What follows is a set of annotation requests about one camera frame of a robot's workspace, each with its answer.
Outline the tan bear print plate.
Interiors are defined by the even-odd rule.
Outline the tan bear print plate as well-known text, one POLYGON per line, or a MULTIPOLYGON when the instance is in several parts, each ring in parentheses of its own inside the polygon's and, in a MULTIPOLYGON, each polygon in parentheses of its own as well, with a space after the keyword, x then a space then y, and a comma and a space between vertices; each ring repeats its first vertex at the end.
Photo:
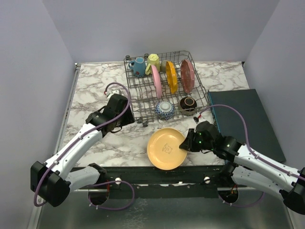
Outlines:
POLYGON ((147 144, 150 162, 161 170, 179 167, 187 156, 187 151, 179 148, 184 140, 184 135, 176 129, 159 129, 151 136, 147 144))

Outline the dark brown patterned bowl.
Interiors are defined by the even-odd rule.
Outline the dark brown patterned bowl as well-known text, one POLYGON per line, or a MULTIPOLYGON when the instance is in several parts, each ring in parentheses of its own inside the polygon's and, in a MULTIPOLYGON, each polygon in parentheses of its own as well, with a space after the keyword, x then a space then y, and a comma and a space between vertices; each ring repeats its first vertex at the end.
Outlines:
POLYGON ((178 104, 180 113, 186 116, 192 116, 196 113, 197 102, 192 97, 184 97, 178 104))

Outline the red blue patterned bowl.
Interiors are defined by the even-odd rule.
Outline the red blue patterned bowl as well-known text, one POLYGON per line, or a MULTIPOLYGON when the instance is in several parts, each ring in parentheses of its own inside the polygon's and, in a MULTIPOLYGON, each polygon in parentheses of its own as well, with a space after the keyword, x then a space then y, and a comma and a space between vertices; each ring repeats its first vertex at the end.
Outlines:
POLYGON ((155 113, 158 119, 169 120, 174 116, 174 105, 168 101, 161 101, 156 105, 155 113))

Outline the blue mug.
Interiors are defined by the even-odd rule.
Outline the blue mug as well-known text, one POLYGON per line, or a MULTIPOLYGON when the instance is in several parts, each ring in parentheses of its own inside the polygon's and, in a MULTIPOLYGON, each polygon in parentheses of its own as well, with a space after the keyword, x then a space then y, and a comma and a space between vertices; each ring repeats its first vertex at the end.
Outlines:
POLYGON ((134 77, 144 77, 145 76, 145 59, 143 57, 137 57, 134 61, 130 61, 128 66, 133 71, 134 77))

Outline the plain pink plate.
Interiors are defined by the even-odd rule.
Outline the plain pink plate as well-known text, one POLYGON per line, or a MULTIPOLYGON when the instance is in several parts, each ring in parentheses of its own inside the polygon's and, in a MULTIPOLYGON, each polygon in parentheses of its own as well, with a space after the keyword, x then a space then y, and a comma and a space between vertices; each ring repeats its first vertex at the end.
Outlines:
POLYGON ((155 65, 151 65, 151 72, 152 72, 154 86, 156 89, 156 96, 158 99, 160 99, 163 94, 162 93, 162 84, 161 84, 159 72, 155 65))

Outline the grey wire dish rack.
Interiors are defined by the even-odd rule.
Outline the grey wire dish rack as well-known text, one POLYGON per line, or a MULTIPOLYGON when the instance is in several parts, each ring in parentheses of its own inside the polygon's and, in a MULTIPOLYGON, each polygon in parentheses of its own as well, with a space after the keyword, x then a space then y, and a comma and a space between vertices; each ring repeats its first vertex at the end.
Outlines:
POLYGON ((190 93, 186 93, 183 89, 181 82, 181 63, 184 59, 189 60, 193 67, 195 62, 189 51, 174 51, 163 52, 158 54, 160 61, 171 61, 177 73, 178 89, 177 92, 172 94, 170 92, 170 86, 167 83, 167 76, 165 72, 160 72, 160 80, 162 85, 162 97, 158 98, 156 89, 153 83, 153 77, 146 75, 144 77, 136 77, 133 75, 133 70, 129 67, 130 62, 136 60, 135 56, 126 55, 124 58, 125 74, 128 84, 128 89, 132 98, 132 112, 137 123, 142 124, 144 127, 149 122, 158 121, 161 119, 156 112, 155 107, 158 102, 168 101, 174 105, 174 118, 185 117, 179 111, 178 105, 180 100, 184 97, 192 97, 197 102, 195 111, 200 111, 202 108, 208 105, 207 91, 203 86, 197 70, 195 73, 194 88, 190 93))

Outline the yellow cream mug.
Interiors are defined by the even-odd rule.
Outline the yellow cream mug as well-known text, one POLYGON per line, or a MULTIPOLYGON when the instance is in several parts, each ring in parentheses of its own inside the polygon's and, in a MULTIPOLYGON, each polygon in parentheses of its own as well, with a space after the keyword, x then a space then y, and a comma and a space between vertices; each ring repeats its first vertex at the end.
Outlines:
POLYGON ((154 65, 158 71, 160 71, 160 59, 159 59, 159 56, 157 54, 150 54, 148 56, 148 59, 147 59, 147 66, 146 66, 146 69, 145 69, 145 74, 146 75, 150 75, 151 74, 151 66, 154 65))

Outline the small grey mug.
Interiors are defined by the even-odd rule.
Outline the small grey mug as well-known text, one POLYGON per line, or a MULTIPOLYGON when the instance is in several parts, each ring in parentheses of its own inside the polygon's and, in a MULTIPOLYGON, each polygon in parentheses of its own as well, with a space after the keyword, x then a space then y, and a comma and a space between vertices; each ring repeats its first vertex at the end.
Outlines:
POLYGON ((161 63, 160 63, 160 70, 161 70, 162 72, 166 72, 166 63, 167 63, 167 60, 163 60, 163 61, 161 61, 161 63))

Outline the pink dotted plate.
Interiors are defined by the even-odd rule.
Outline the pink dotted plate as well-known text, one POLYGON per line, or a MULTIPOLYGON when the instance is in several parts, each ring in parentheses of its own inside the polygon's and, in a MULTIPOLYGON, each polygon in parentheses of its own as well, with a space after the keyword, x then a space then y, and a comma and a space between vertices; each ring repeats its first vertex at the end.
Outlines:
POLYGON ((190 93, 194 88, 195 72, 193 65, 188 59, 181 62, 181 82, 186 93, 190 93))

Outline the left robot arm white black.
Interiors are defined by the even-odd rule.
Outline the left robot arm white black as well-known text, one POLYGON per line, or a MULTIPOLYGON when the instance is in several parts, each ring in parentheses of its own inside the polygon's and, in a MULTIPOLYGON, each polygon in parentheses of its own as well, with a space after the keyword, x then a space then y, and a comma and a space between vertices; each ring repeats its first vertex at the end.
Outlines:
POLYGON ((97 142, 117 127, 134 123, 130 97, 113 94, 106 106, 89 114, 77 135, 56 155, 44 163, 36 161, 30 168, 30 187, 34 196, 43 198, 53 207, 82 187, 102 188, 106 171, 93 163, 72 171, 80 158, 97 142))

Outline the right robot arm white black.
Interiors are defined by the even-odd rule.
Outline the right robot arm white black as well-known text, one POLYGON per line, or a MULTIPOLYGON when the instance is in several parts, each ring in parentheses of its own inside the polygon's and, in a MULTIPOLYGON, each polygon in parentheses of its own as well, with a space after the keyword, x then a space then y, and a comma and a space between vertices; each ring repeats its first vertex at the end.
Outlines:
POLYGON ((220 183, 230 187, 236 183, 253 187, 281 199, 286 207, 305 213, 305 170, 289 167, 239 143, 231 136, 223 136, 207 122, 189 129, 180 149, 189 152, 212 151, 227 160, 226 171, 219 175, 220 183))

